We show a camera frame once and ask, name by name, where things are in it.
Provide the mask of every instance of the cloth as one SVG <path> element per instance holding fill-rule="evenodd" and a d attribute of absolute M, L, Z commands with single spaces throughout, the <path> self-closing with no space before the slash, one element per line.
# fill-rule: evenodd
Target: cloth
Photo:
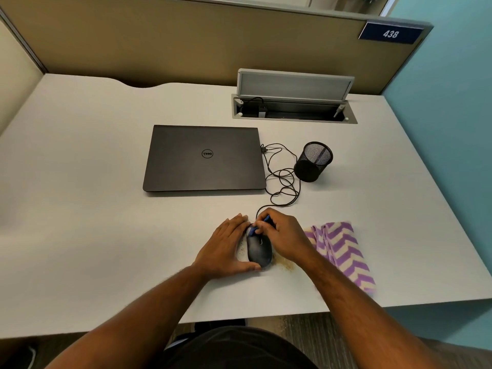
<path fill-rule="evenodd" d="M 147 368 L 316 369 L 316 365 L 278 335 L 227 326 L 163 351 Z"/>
<path fill-rule="evenodd" d="M 376 290 L 376 284 L 349 221 L 326 223 L 321 228 L 312 226 L 304 229 L 304 233 L 318 253 L 328 259 L 360 289 L 369 294 Z"/>

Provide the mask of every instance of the hand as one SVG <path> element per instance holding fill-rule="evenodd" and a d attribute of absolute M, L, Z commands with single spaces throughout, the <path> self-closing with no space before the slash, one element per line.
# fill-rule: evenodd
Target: hand
<path fill-rule="evenodd" d="M 274 221 L 276 229 L 263 221 L 267 215 Z M 255 233 L 265 233 L 280 255 L 298 265 L 305 256 L 317 253 L 293 216 L 268 208 L 257 217 L 254 225 L 258 228 Z"/>
<path fill-rule="evenodd" d="M 231 220 L 225 219 L 202 247 L 193 265 L 199 267 L 208 279 L 260 271 L 258 263 L 240 262 L 236 258 L 237 244 L 249 225 L 248 217 L 240 213 Z"/>

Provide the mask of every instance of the dell logo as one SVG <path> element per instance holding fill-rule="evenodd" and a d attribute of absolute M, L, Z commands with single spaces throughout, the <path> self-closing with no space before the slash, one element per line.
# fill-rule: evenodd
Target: dell logo
<path fill-rule="evenodd" d="M 213 157 L 213 151 L 210 149 L 205 149 L 202 151 L 202 156 L 206 159 L 212 158 Z"/>

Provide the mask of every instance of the left hand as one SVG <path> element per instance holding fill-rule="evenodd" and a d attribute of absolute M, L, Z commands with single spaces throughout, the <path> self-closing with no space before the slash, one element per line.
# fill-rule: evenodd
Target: left hand
<path fill-rule="evenodd" d="M 199 267 L 208 279 L 260 271 L 258 263 L 241 262 L 236 258 L 237 244 L 249 224 L 248 217 L 240 213 L 231 220 L 225 219 L 202 247 L 193 266 Z"/>

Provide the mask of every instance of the person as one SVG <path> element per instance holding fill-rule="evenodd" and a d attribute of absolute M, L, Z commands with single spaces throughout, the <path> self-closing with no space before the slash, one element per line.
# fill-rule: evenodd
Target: person
<path fill-rule="evenodd" d="M 263 219 L 270 215 L 276 228 Z M 438 369 L 434 353 L 313 248 L 295 217 L 264 210 L 254 223 L 281 256 L 310 277 L 361 369 Z M 192 265 L 163 281 L 68 347 L 48 369 L 316 368 L 289 342 L 248 327 L 222 327 L 165 349 L 181 316 L 212 279 L 260 271 L 236 247 L 248 218 L 238 214 L 213 232 Z"/>

